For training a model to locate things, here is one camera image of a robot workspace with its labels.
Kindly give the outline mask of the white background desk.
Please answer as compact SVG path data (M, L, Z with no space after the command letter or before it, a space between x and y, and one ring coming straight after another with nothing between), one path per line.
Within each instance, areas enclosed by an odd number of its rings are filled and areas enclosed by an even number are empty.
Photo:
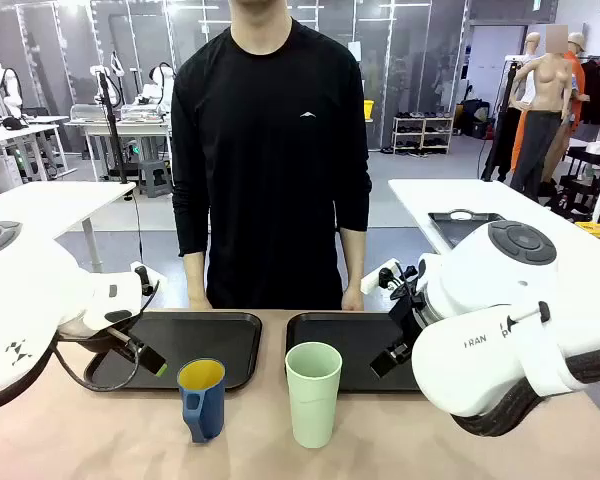
M9 149L15 150L16 166L22 167L25 183L36 180L59 179L76 171L67 163L64 145L60 138L61 124L66 116L37 117L33 123L19 130L0 126L0 158L9 165Z

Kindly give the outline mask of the white shoe rack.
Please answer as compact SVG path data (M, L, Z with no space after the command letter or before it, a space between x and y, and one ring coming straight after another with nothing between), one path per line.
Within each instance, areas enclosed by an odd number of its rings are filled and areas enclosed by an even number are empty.
M394 154L449 152L453 136L450 112L398 112L392 123L391 150Z

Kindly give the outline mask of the person's right forearm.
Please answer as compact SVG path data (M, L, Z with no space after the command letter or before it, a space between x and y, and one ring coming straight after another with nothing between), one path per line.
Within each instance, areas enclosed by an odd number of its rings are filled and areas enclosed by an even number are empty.
M205 252L190 253L183 256L188 298L202 295L207 297L205 288L205 261Z

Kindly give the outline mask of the black plastic tray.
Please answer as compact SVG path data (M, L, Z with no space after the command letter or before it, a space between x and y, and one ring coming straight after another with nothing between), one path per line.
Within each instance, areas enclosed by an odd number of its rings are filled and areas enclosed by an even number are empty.
M226 367L226 389L236 391L255 371L261 332L261 320L250 313L147 312L131 333L161 355L167 368L157 377L141 367L125 388L175 391L182 366L195 359L212 358Z
M401 335L386 313L310 312L291 318L286 348L305 342L333 346L341 354L341 393L406 394L419 390L411 364L406 362L378 377L371 362Z

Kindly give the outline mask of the person in black shirt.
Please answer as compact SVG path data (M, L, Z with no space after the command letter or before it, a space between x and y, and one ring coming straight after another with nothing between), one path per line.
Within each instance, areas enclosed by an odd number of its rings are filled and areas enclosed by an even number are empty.
M340 228L368 227L358 62L286 0L229 0L230 26L171 102L179 254L205 252L216 309L341 309Z

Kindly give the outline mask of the blue mug yellow inside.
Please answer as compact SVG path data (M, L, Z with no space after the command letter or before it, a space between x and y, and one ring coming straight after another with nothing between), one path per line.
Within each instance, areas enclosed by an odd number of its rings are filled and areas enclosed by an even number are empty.
M192 360L178 372L182 417L193 443L207 443L222 432L225 373L224 365L211 358Z

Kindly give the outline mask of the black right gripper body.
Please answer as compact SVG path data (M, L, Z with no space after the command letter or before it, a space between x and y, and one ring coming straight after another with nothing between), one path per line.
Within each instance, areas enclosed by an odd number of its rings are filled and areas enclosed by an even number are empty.
M413 346L427 324L423 317L426 302L420 294L405 294L389 311L390 319L400 328L400 342Z

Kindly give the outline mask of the white side table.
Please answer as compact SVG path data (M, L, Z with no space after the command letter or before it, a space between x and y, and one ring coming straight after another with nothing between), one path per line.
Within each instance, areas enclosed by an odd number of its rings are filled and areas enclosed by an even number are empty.
M0 221L30 223L46 237L56 239L81 225L93 271L103 263L97 249L91 217L133 191L133 182L35 181L0 194Z

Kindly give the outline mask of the tall pale green cup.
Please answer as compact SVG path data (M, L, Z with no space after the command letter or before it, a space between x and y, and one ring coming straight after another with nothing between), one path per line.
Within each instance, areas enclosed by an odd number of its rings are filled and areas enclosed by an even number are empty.
M331 439L343 360L331 345L304 342L285 357L292 432L308 449L318 449Z

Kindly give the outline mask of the white background workbench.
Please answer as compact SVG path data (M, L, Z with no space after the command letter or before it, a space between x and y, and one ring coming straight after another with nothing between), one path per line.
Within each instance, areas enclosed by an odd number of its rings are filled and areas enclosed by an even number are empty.
M163 161L166 167L170 166L171 119L160 105L123 105L114 117L126 165L133 170L138 169L138 163L145 161ZM67 126L76 127L84 136L97 180L119 176L103 105L72 106Z

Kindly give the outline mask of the mannequins with clothes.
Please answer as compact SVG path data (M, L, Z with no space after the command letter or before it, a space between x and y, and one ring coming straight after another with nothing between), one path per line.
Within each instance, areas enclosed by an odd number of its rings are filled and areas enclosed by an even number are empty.
M546 27L545 54L525 64L514 78L512 89L533 75L535 95L531 103L521 103L510 95L513 105L526 113L524 133L510 187L536 201L546 154L556 133L569 114L572 92L572 65L564 58L568 51L568 27Z

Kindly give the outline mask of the person's left forearm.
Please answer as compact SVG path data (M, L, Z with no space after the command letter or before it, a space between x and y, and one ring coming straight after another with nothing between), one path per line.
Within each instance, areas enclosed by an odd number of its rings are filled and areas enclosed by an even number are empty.
M346 228L340 228L339 233L348 275L347 291L360 293L364 276L366 233Z

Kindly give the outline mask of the black tripod stand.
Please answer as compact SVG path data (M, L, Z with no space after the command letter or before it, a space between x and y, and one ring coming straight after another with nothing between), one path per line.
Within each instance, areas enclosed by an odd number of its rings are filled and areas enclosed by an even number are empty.
M117 166L121 183L123 185L128 185L129 182L124 166L124 157L120 146L120 137L117 130L116 117L114 115L113 105L111 103L111 98L109 95L109 87L107 83L108 77L106 75L105 69L102 66L97 66L95 69L95 76L98 79L99 83L100 103L104 107L105 111L105 117L109 129L109 137L112 145L112 153L114 156L115 164Z

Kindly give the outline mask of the grey plastic stool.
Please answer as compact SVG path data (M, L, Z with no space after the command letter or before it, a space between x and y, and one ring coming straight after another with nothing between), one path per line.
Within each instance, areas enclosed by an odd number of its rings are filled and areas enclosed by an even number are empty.
M161 160L139 164L140 191L148 198L157 198L172 192L172 180L166 163Z

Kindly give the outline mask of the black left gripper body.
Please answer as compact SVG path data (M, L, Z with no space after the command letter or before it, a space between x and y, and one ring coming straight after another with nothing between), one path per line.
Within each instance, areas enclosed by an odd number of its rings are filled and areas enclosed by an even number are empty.
M125 320L106 327L91 337L70 336L68 333L57 332L55 340L77 343L97 354L114 351L121 356L134 356L135 352L141 353L144 348L144 343L130 332L134 325L135 321Z

